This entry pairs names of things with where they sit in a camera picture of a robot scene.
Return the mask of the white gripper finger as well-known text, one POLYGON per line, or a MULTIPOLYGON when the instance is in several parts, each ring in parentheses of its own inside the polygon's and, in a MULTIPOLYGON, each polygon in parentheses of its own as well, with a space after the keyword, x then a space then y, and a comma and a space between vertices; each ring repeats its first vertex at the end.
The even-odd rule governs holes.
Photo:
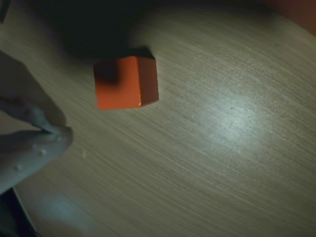
POLYGON ((50 133, 24 130, 0 136, 0 193, 17 185, 63 155, 73 142, 70 127, 50 133))
POLYGON ((0 53, 0 110, 14 119, 51 133, 67 126, 62 110, 24 63, 0 53))

